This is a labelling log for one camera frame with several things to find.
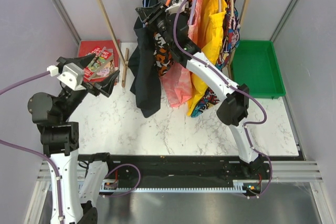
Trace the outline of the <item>dark navy shorts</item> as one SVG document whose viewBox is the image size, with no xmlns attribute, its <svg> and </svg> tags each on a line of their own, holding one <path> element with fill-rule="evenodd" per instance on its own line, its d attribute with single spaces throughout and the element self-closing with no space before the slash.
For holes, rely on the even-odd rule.
<svg viewBox="0 0 336 224">
<path fill-rule="evenodd" d="M 137 36 L 137 47 L 129 59 L 129 68 L 134 75 L 130 91 L 145 118 L 161 108 L 161 83 L 154 66 L 154 35 L 136 19 L 133 30 Z"/>
</svg>

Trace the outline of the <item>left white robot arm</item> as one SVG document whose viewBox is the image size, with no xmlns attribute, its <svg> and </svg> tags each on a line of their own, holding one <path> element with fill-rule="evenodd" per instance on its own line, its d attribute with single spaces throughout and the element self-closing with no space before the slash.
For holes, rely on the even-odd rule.
<svg viewBox="0 0 336 224">
<path fill-rule="evenodd" d="M 27 108 L 40 132 L 43 154 L 48 162 L 52 186 L 51 223 L 97 223 L 96 208 L 99 190 L 104 178 L 111 178 L 115 165 L 109 162 L 109 153 L 89 157 L 89 166 L 82 186 L 78 185 L 79 124 L 69 118 L 88 94 L 109 97 L 119 71 L 101 82 L 84 81 L 84 69 L 96 58 L 88 54 L 80 58 L 57 60 L 49 72 L 64 84 L 57 95 L 44 92 L 34 94 Z"/>
</svg>

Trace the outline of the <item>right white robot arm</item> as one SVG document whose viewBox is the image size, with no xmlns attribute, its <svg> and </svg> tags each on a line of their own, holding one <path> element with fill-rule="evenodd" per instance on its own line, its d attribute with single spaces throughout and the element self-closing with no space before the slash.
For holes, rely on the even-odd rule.
<svg viewBox="0 0 336 224">
<path fill-rule="evenodd" d="M 168 14 L 166 9 L 163 3 L 158 3 L 151 7 L 138 7 L 136 12 L 142 24 L 163 36 L 173 59 L 196 74 L 215 92 L 221 103 L 216 114 L 229 127 L 234 137 L 238 147 L 240 172 L 245 178 L 254 178 L 259 173 L 259 166 L 254 161 L 258 155 L 251 149 L 244 130 L 249 98 L 243 93 L 249 91 L 248 87 L 245 84 L 239 86 L 218 70 L 188 37 L 186 18 Z"/>
</svg>

